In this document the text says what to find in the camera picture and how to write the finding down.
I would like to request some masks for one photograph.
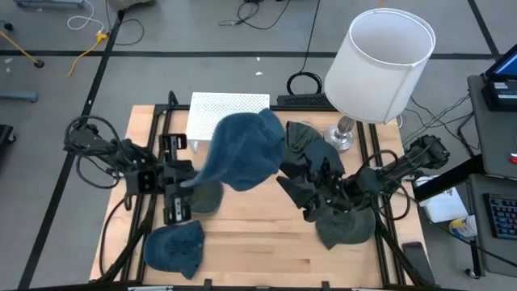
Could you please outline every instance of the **blue hat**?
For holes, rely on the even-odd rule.
[[[144,245],[144,260],[153,269],[181,272],[192,279],[203,259],[204,232],[199,221],[164,226],[153,231]]]
[[[250,190],[279,170],[284,143],[284,127],[269,109],[227,116],[216,126],[204,168],[181,187],[217,180]]]

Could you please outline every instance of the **wooden tabletop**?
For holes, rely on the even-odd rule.
[[[282,123],[286,121],[305,122],[318,130],[336,123],[338,112],[275,112]],[[188,111],[178,110],[172,114],[171,133],[184,133]],[[146,146],[153,105],[137,105],[132,108],[126,137],[134,143]],[[368,152],[372,154],[370,132],[365,126]],[[355,173],[363,163],[356,129],[354,145],[341,154],[346,175]],[[381,149],[390,149],[399,156],[404,154],[397,122],[377,125]],[[201,143],[197,154],[190,149],[180,150],[179,159],[192,160],[194,167],[201,168],[208,150],[208,143]],[[385,164],[391,157],[385,156]],[[225,185],[223,201],[217,213],[211,216],[194,217],[201,221],[204,232],[204,257],[200,269],[192,280],[180,273],[160,272],[146,267],[146,285],[202,285],[205,279],[212,279],[215,286],[277,286],[277,287],[320,287],[327,280],[330,286],[338,287],[381,287],[379,264],[374,238],[359,245],[337,245],[328,251],[320,243],[313,223],[304,221],[301,210],[292,203],[287,193],[275,181],[273,175],[264,183],[247,191],[235,192]],[[411,186],[406,189],[413,195]],[[107,206],[108,214],[125,193],[124,183],[111,192]],[[406,208],[406,199],[393,196],[393,215],[399,216]],[[163,199],[158,197],[154,228],[163,226]],[[108,229],[105,242],[104,268],[116,259],[128,239],[132,212],[123,207],[117,210]],[[422,227],[414,205],[409,215],[396,221],[400,244],[419,241],[425,246]],[[393,257],[385,244],[390,280],[395,282]],[[136,277],[136,265],[141,247],[133,253],[130,279]],[[95,256],[90,278],[99,277],[99,249]]]

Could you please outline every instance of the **white lampshade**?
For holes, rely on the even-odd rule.
[[[406,107],[435,49],[424,20],[395,9],[357,16],[325,78],[328,100],[345,116],[387,123]]]

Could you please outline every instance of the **concrete floor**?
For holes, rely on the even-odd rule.
[[[95,18],[107,25],[103,0],[90,0]],[[155,6],[129,11],[124,19],[139,19],[145,26],[144,39],[132,46],[115,46],[109,58],[91,114],[108,118],[122,134],[125,132],[131,106],[142,103],[165,103],[173,90],[180,103],[190,103],[193,91],[287,94],[285,82],[297,72],[303,58],[218,57],[210,52],[304,52],[309,41],[316,0],[292,0],[278,24],[269,31],[247,26],[218,27],[217,23],[233,19],[241,0],[157,0]],[[424,18],[435,29],[435,55],[422,74],[414,91],[421,105],[438,113],[467,93],[466,77],[480,74],[491,64],[491,52],[474,13],[473,1],[467,0],[386,0],[385,6],[399,8]],[[311,52],[335,53],[350,22],[362,11],[375,8],[377,0],[322,0]],[[506,52],[517,42],[517,2],[511,0],[475,0],[497,50]],[[266,0],[254,23],[266,26],[283,9],[283,2]],[[108,11],[111,23],[116,14]],[[13,48],[0,40],[0,88],[38,91],[38,103],[0,100],[0,124],[12,124],[18,141],[0,166],[0,289],[17,288],[27,258],[40,229],[48,203],[60,174],[65,152],[62,150],[66,124],[79,116],[97,74],[105,44],[95,57],[84,57],[73,77],[62,77],[71,66],[70,51],[84,51],[95,42],[99,26],[88,24],[81,31],[70,31],[66,20],[76,14],[88,15],[74,7],[32,5],[18,8],[11,1],[0,2],[0,19],[15,25],[10,36],[28,50],[44,54],[50,70],[38,70],[25,57],[13,56]],[[135,40],[140,28],[126,23],[117,42]],[[158,52],[163,57],[127,57],[123,52]],[[181,52],[207,52],[205,56],[181,57]],[[464,60],[452,60],[451,53],[465,54]],[[325,76],[332,58],[311,57],[306,70]],[[293,88],[311,93],[311,82],[296,80]],[[431,117],[413,103],[408,108],[419,112],[424,120]],[[451,120],[471,112],[469,101],[449,112]],[[417,116],[405,112],[407,137],[420,127]],[[458,123],[449,125],[452,130]],[[463,162],[468,155],[461,144],[443,128],[429,129],[442,138],[452,152],[451,162],[440,171]],[[477,144],[474,123],[464,134]],[[102,179],[86,167],[86,174]],[[31,287],[67,285],[86,282],[102,228],[109,192],[85,185],[71,171],[52,228],[44,245]],[[434,226],[423,223],[431,266],[438,284],[455,289],[512,289],[517,279],[488,274],[472,280],[463,274],[471,267],[470,250],[463,243],[441,234]]]

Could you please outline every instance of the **white perforated box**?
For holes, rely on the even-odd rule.
[[[198,141],[211,141],[217,123],[234,113],[259,113],[269,108],[268,94],[192,93],[188,112],[187,138],[192,149]]]

